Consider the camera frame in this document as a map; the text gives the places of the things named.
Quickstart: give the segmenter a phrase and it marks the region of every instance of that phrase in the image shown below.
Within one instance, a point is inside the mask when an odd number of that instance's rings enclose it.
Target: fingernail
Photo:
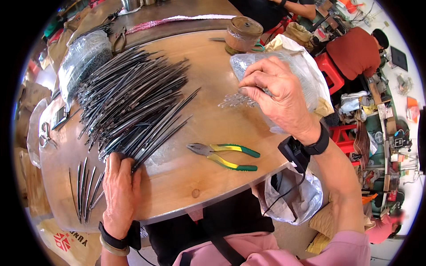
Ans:
[[[238,88],[238,93],[247,96],[248,91],[245,87]]]

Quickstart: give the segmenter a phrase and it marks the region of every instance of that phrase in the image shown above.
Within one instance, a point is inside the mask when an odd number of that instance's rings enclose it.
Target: metal scissors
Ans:
[[[215,152],[221,152],[221,151],[238,151],[238,152],[243,152],[255,158],[260,157],[260,153],[255,152],[254,150],[251,150],[244,146],[235,145],[235,144],[210,144],[207,146],[200,143],[191,143],[187,145],[187,148],[198,155],[206,156],[210,160],[215,161],[216,163],[220,164],[221,166],[225,168],[229,168],[229,169],[237,170],[237,171],[257,171],[257,166],[255,165],[238,165],[238,164],[230,163],[215,153]]]
[[[127,44],[127,39],[126,39],[126,31],[127,31],[127,28],[126,28],[126,26],[124,26],[118,33],[117,33],[117,38],[116,38],[116,40],[114,41],[114,43],[113,43],[113,45],[112,45],[112,54],[113,55],[116,55],[116,54],[118,54],[118,53],[122,53],[123,51],[124,51],[124,47],[126,46],[126,44]],[[120,51],[117,51],[116,50],[116,46],[117,46],[117,43],[118,43],[118,40],[119,39],[123,39],[123,44],[121,45],[121,48],[120,48]]]
[[[47,122],[43,122],[43,124],[41,124],[41,133],[38,137],[38,143],[42,148],[46,147],[46,145],[50,143],[56,149],[56,143],[50,138],[49,131],[49,124]]]
[[[225,42],[225,38],[216,38],[216,37],[213,37],[213,38],[209,38],[209,40],[211,40],[211,41],[215,41],[215,42]],[[254,46],[257,46],[257,47],[260,47],[259,49],[251,49],[252,51],[256,51],[256,52],[263,52],[263,51],[265,51],[265,47],[262,45],[262,44],[260,44],[260,40],[257,40],[257,43],[254,45]]]

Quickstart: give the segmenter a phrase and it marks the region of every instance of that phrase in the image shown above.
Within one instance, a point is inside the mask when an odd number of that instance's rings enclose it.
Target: yellow-green pliers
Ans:
[[[230,163],[222,159],[219,155],[215,153],[215,152],[221,152],[221,151],[238,151],[238,152],[243,152],[245,154],[248,154],[255,158],[260,157],[260,153],[255,152],[254,150],[250,150],[249,148],[246,148],[244,146],[235,145],[235,144],[210,144],[207,146],[200,143],[191,143],[187,145],[187,148],[198,155],[204,155],[210,160],[220,164],[221,166],[232,169],[232,170],[257,171],[257,166],[238,165],[238,164]]]

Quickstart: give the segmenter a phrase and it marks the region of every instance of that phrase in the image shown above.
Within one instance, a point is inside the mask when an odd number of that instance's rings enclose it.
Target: bag of black pellets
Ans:
[[[59,90],[69,112],[80,83],[112,58],[111,43],[102,30],[72,43],[58,71]]]

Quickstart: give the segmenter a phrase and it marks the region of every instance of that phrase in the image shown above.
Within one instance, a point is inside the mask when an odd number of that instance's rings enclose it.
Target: pink shirt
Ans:
[[[367,230],[366,234],[369,237],[369,242],[373,244],[379,244],[388,238],[392,231],[392,223],[396,223],[398,218],[390,217],[389,215],[384,215],[381,219],[372,219],[376,222],[376,226]]]
[[[243,266],[370,265],[368,236],[355,231],[338,232],[321,254],[305,260],[298,260],[289,251],[279,249],[275,237],[268,232],[229,235],[225,239],[247,259]],[[173,266],[179,266],[183,252],[193,254],[191,260],[193,266],[230,265],[211,241],[182,251]]]

